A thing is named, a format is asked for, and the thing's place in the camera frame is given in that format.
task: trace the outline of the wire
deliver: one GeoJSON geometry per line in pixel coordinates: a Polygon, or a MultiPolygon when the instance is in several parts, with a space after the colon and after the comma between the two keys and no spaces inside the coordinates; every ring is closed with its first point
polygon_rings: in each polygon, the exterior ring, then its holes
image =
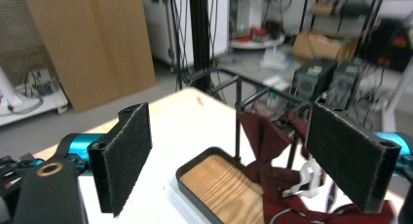
{"type": "Polygon", "coordinates": [[[288,2],[286,3],[285,6],[282,5],[282,2],[283,2],[283,0],[281,0],[279,7],[273,8],[273,9],[276,10],[276,11],[285,12],[285,11],[288,10],[289,7],[291,6],[292,0],[288,0],[288,2]]]}
{"type": "MultiPolygon", "coordinates": [[[[210,24],[212,22],[212,9],[213,9],[213,2],[214,0],[212,0],[211,2],[211,9],[210,9],[210,15],[209,15],[209,28],[210,28],[210,24]]],[[[218,24],[218,2],[219,0],[215,0],[215,24],[214,24],[214,30],[213,30],[213,38],[211,39],[211,34],[210,34],[210,30],[209,30],[209,41],[211,42],[211,49],[212,49],[212,59],[215,59],[215,39],[216,39],[216,28],[217,28],[217,24],[218,24]]],[[[217,78],[218,78],[218,85],[221,85],[221,76],[219,74],[219,72],[216,73],[217,78]]],[[[220,91],[221,93],[221,99],[227,103],[227,98],[225,96],[225,93],[223,90],[220,91]]]]}
{"type": "Polygon", "coordinates": [[[214,42],[212,41],[212,36],[211,36],[211,32],[210,32],[210,25],[211,25],[211,22],[212,22],[212,13],[213,13],[213,3],[214,3],[214,1],[215,0],[212,0],[212,2],[211,2],[211,7],[210,7],[210,14],[209,14],[209,18],[208,18],[208,22],[207,22],[207,24],[208,24],[208,26],[209,26],[209,31],[208,31],[208,36],[209,36],[209,43],[210,43],[210,45],[211,45],[211,49],[212,49],[212,59],[214,59],[215,58],[215,51],[214,51],[214,46],[213,46],[213,44],[214,44],[214,42]]]}
{"type": "Polygon", "coordinates": [[[33,77],[33,81],[34,81],[34,89],[37,89],[37,78],[33,73],[33,70],[30,70],[31,76],[33,77]]]}
{"type": "Polygon", "coordinates": [[[183,73],[183,68],[182,66],[188,66],[188,59],[186,56],[186,27],[187,27],[187,13],[188,13],[188,0],[186,0],[186,4],[185,4],[185,37],[183,36],[182,33],[182,27],[181,27],[181,12],[178,12],[177,10],[177,6],[176,6],[176,0],[172,0],[171,1],[171,10],[172,10],[172,17],[173,17],[173,21],[174,21],[174,25],[175,25],[175,31],[176,34],[175,35],[175,43],[176,43],[176,57],[179,58],[177,60],[177,75],[176,75],[176,86],[175,86],[175,90],[177,91],[177,88],[179,86],[179,88],[181,89],[182,86],[182,81],[188,85],[189,81],[187,79],[187,76],[183,73]],[[183,53],[181,50],[181,46],[180,46],[180,42],[182,42],[182,46],[183,46],[183,53]]]}
{"type": "Polygon", "coordinates": [[[28,77],[28,72],[24,78],[24,95],[27,95],[27,77],[28,77]]]}
{"type": "MultiPolygon", "coordinates": [[[[375,70],[376,70],[376,72],[374,73],[374,86],[373,86],[373,90],[372,90],[372,93],[371,93],[371,95],[373,96],[373,101],[374,101],[374,96],[376,95],[377,66],[375,67],[375,70]]],[[[374,105],[373,109],[376,109],[377,101],[378,101],[378,100],[379,100],[379,98],[377,98],[376,104],[374,105]]],[[[366,128],[367,128],[367,126],[366,126],[366,121],[367,121],[367,118],[369,117],[370,111],[371,111],[371,106],[368,106],[368,107],[367,107],[367,113],[365,114],[364,119],[363,119],[363,121],[362,121],[362,125],[365,126],[366,128]]]]}
{"type": "Polygon", "coordinates": [[[15,109],[14,106],[12,106],[11,104],[9,104],[9,105],[8,105],[8,109],[9,109],[10,113],[1,114],[0,117],[6,117],[6,116],[11,116],[11,115],[25,115],[25,114],[28,114],[28,113],[36,110],[37,108],[39,108],[39,107],[43,104],[43,97],[42,97],[41,95],[39,95],[39,93],[38,93],[37,90],[35,90],[35,89],[32,88],[32,87],[29,87],[29,89],[30,89],[30,91],[31,91],[31,96],[28,96],[27,94],[23,93],[23,88],[24,88],[24,92],[27,93],[27,86],[17,87],[17,88],[16,88],[16,92],[19,93],[19,94],[24,95],[24,96],[27,97],[27,98],[30,98],[30,99],[38,99],[39,101],[38,101],[36,104],[34,104],[33,106],[30,106],[29,108],[23,109],[23,110],[20,110],[20,111],[15,111],[15,110],[14,110],[14,109],[15,109]]]}
{"type": "Polygon", "coordinates": [[[385,47],[382,48],[381,52],[377,54],[378,57],[385,56],[387,52],[389,51],[392,41],[394,40],[394,37],[397,35],[398,31],[413,18],[413,11],[410,12],[406,18],[404,18],[403,21],[400,22],[400,24],[397,26],[397,28],[394,30],[392,36],[390,37],[390,40],[386,44],[385,47]]]}
{"type": "Polygon", "coordinates": [[[235,13],[233,14],[233,16],[234,16],[234,23],[233,23],[233,27],[231,28],[230,40],[233,38],[234,32],[237,31],[237,23],[238,23],[238,0],[235,0],[235,13]]]}
{"type": "Polygon", "coordinates": [[[280,27],[280,31],[282,31],[282,28],[283,28],[282,1],[280,2],[280,17],[282,18],[282,25],[280,27]]]}
{"type": "Polygon", "coordinates": [[[265,15],[264,15],[264,20],[263,24],[265,25],[265,22],[267,21],[267,14],[268,14],[268,8],[270,7],[270,0],[267,1],[267,8],[265,10],[265,15]]]}
{"type": "Polygon", "coordinates": [[[380,87],[382,87],[384,75],[385,75],[385,67],[383,66],[383,67],[382,67],[382,75],[381,75],[381,77],[380,77],[379,87],[378,87],[377,89],[380,89],[380,87]]]}

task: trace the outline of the white wall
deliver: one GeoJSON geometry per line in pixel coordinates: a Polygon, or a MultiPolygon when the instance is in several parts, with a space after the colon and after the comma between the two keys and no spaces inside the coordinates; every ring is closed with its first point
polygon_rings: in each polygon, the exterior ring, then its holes
{"type": "Polygon", "coordinates": [[[413,11],[413,0],[383,0],[380,17],[404,19],[413,11]]]}
{"type": "MultiPolygon", "coordinates": [[[[310,28],[311,24],[311,7],[316,0],[309,0],[306,17],[304,20],[304,29],[310,28]]],[[[351,2],[360,2],[360,0],[349,0],[351,2]]],[[[300,27],[301,17],[303,14],[305,0],[292,0],[291,6],[287,11],[282,13],[285,31],[297,29],[300,27]]],[[[263,15],[265,14],[266,3],[263,4],[263,15]]],[[[281,14],[277,9],[270,5],[267,19],[281,19],[281,14]]],[[[379,17],[405,18],[413,11],[413,0],[383,0],[379,17]]],[[[338,28],[340,19],[321,18],[315,20],[315,27],[335,31],[338,28]]],[[[343,19],[340,26],[340,32],[358,32],[362,29],[363,19],[343,19]]]]}
{"type": "MultiPolygon", "coordinates": [[[[173,22],[171,16],[170,3],[168,2],[169,8],[169,19],[170,27],[167,25],[167,13],[165,4],[154,3],[151,0],[143,0],[143,6],[145,9],[146,23],[148,27],[149,41],[151,44],[152,56],[166,62],[171,63],[169,57],[169,33],[170,30],[172,36],[173,50],[175,47],[174,34],[172,31],[173,22]]],[[[182,40],[179,39],[179,44],[181,45],[181,51],[183,53],[183,48],[185,48],[185,55],[187,56],[188,65],[194,63],[193,55],[193,45],[192,45],[192,29],[191,29],[191,9],[190,3],[186,0],[176,0],[176,7],[178,14],[180,16],[180,25],[182,30],[183,38],[186,38],[185,47],[183,46],[182,40]]],[[[228,48],[229,33],[228,33],[228,22],[229,22],[229,0],[218,0],[218,8],[216,9],[218,14],[215,17],[215,7],[216,1],[214,0],[214,5],[212,9],[212,0],[208,0],[208,16],[211,17],[210,23],[210,34],[211,38],[214,37],[215,33],[215,23],[216,25],[216,35],[214,44],[214,53],[216,56],[225,54],[228,48]]]]}

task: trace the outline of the red object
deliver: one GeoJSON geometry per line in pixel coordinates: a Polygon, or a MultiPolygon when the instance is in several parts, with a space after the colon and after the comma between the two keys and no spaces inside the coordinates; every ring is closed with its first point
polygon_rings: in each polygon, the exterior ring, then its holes
{"type": "Polygon", "coordinates": [[[404,36],[395,36],[392,42],[392,46],[405,48],[407,45],[407,38],[404,36]]]}
{"type": "Polygon", "coordinates": [[[238,41],[238,42],[250,42],[251,41],[251,36],[237,37],[237,38],[234,38],[233,40],[238,41]]]}
{"type": "MultiPolygon", "coordinates": [[[[265,223],[390,223],[394,214],[390,203],[385,201],[380,213],[363,213],[356,205],[343,205],[332,213],[308,210],[297,196],[283,198],[281,191],[300,182],[299,171],[288,168],[273,168],[271,162],[291,143],[291,139],[268,118],[244,112],[239,115],[246,137],[255,155],[255,161],[245,167],[244,174],[252,182],[261,184],[263,190],[263,213],[265,223]]],[[[279,121],[294,128],[303,140],[307,134],[307,123],[287,110],[279,121]]],[[[308,159],[308,151],[301,148],[308,159]]]]}
{"type": "Polygon", "coordinates": [[[388,201],[383,203],[380,213],[363,213],[354,204],[340,206],[331,213],[311,211],[297,196],[287,197],[278,203],[274,203],[264,194],[263,201],[265,223],[388,224],[394,217],[388,201]]]}
{"type": "Polygon", "coordinates": [[[251,35],[251,37],[252,35],[267,36],[267,29],[261,27],[251,27],[249,34],[251,35]]]}

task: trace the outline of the black metal rack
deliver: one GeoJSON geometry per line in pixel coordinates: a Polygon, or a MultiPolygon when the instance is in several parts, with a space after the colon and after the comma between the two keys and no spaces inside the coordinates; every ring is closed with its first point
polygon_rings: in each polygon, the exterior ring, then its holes
{"type": "MultiPolygon", "coordinates": [[[[218,92],[222,91],[223,89],[231,86],[231,85],[236,85],[236,103],[235,103],[235,109],[237,111],[237,114],[245,111],[245,108],[248,107],[251,103],[256,101],[258,98],[261,96],[267,94],[268,92],[275,93],[277,96],[280,96],[284,98],[285,100],[288,101],[290,104],[290,108],[292,108],[296,113],[303,113],[305,110],[310,108],[311,102],[307,100],[302,100],[300,98],[297,98],[295,96],[290,95],[289,93],[283,93],[281,91],[275,90],[273,88],[267,87],[259,82],[253,81],[249,78],[246,78],[244,76],[241,76],[237,73],[228,71],[226,69],[221,69],[221,68],[211,68],[211,69],[206,69],[205,71],[199,71],[198,73],[195,73],[191,78],[191,83],[196,84],[196,82],[200,79],[203,79],[205,77],[210,77],[211,73],[223,73],[225,75],[230,76],[229,79],[223,81],[220,83],[217,87],[214,87],[213,89],[209,90],[209,94],[212,96],[215,96],[218,92]],[[243,96],[243,83],[250,84],[254,86],[257,89],[257,92],[248,98],[242,100],[243,96]]],[[[235,157],[234,159],[238,162],[241,161],[241,156],[240,156],[240,131],[241,131],[241,123],[238,118],[236,118],[236,145],[235,145],[235,157]]],[[[294,155],[295,151],[297,148],[298,144],[298,137],[295,135],[293,136],[294,140],[290,148],[289,152],[289,157],[288,157],[288,162],[286,167],[287,168],[292,168],[292,164],[294,162],[294,155]]]]}

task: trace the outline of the table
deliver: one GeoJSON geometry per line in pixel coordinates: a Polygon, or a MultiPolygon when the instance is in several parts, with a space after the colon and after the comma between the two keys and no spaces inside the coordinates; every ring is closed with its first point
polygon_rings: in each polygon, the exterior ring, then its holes
{"type": "MultiPolygon", "coordinates": [[[[79,177],[90,223],[208,223],[207,218],[178,190],[175,173],[179,167],[211,146],[218,146],[230,155],[235,154],[234,108],[198,90],[187,88],[150,103],[149,111],[153,149],[118,218],[114,219],[111,214],[100,212],[93,178],[79,177]]],[[[105,133],[116,123],[115,119],[87,132],[105,133]]],[[[36,157],[46,159],[52,156],[55,150],[54,146],[36,154],[36,157]]],[[[245,165],[254,160],[243,131],[241,156],[245,165]]],[[[287,156],[288,150],[285,150],[273,164],[285,167],[287,156]]],[[[300,169],[303,162],[303,159],[296,155],[293,168],[300,169]]],[[[303,199],[308,207],[323,211],[330,182],[327,179],[326,184],[320,187],[320,193],[314,198],[303,199]]],[[[388,192],[387,199],[394,202],[395,212],[400,210],[402,197],[395,192],[388,192]]],[[[350,200],[339,192],[334,206],[349,202],[350,200]]]]}
{"type": "MultiPolygon", "coordinates": [[[[291,48],[288,45],[280,45],[279,50],[288,51],[291,48]]],[[[236,72],[260,83],[274,76],[280,76],[286,81],[292,82],[295,70],[300,67],[304,60],[293,57],[289,52],[286,52],[286,54],[291,64],[290,67],[283,71],[260,67],[260,60],[264,55],[264,50],[234,50],[231,54],[219,57],[217,62],[219,67],[236,72]]]]}

